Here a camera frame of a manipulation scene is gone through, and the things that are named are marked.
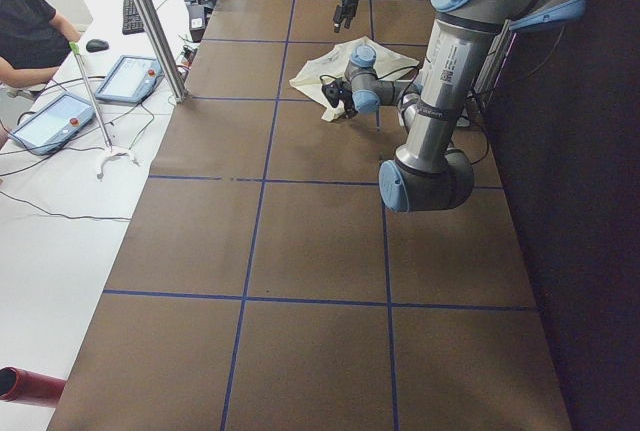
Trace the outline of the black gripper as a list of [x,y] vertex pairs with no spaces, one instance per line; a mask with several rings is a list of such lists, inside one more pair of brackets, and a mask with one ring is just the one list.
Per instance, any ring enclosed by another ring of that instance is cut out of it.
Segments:
[[333,30],[339,33],[344,23],[344,28],[349,29],[351,22],[355,16],[355,9],[359,4],[359,0],[341,0],[341,6],[337,5],[333,15]]
[[341,86],[340,104],[343,105],[343,108],[345,110],[343,113],[343,118],[350,119],[351,117],[354,117],[357,115],[357,110],[353,102],[351,85],[343,79],[336,79],[336,80],[340,81],[340,86]]

